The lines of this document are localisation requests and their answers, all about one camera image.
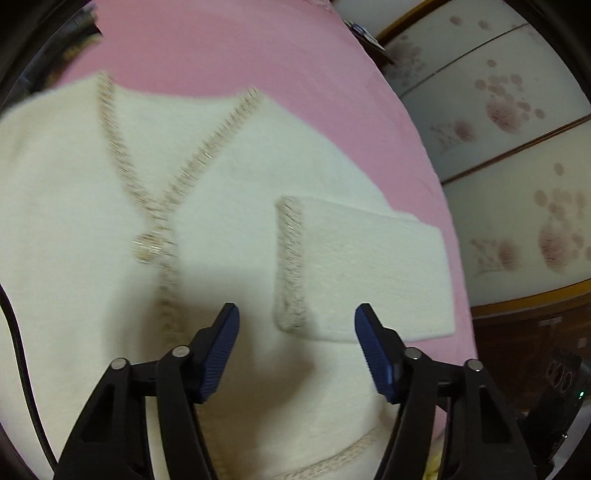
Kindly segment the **white fuzzy cardigan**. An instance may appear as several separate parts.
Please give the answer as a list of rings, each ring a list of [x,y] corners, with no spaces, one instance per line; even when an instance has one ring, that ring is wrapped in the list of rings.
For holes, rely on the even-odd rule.
[[[198,408],[226,479],[370,479],[397,410],[353,330],[454,329],[441,232],[391,209],[269,96],[144,95],[105,74],[1,120],[1,282],[61,452],[110,361],[161,358],[228,302],[240,330]]]

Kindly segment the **floral sliding wardrobe door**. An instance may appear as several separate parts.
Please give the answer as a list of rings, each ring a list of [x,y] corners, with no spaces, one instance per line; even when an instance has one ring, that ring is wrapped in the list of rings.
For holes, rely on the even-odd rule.
[[[380,35],[443,187],[470,305],[590,278],[590,90],[526,1],[424,1]]]

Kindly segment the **dark wooden nightstand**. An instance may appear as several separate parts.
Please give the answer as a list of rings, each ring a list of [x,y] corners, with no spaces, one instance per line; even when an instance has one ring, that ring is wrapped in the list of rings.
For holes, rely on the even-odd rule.
[[[370,34],[370,32],[363,28],[363,26],[356,24],[355,22],[345,20],[344,24],[349,32],[353,34],[356,40],[359,41],[370,59],[379,67],[383,68],[387,65],[393,65],[394,61],[388,54],[387,50],[378,42],[378,40]]]

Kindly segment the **pink bed sheet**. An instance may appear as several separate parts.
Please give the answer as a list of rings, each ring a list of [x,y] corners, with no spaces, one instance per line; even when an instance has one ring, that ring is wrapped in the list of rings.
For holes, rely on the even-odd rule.
[[[392,210],[441,232],[454,329],[415,341],[451,360],[473,352],[443,189],[407,110],[335,16],[301,1],[105,1],[99,16],[105,43],[65,86],[105,74],[151,96],[223,98],[256,87],[331,141]]]

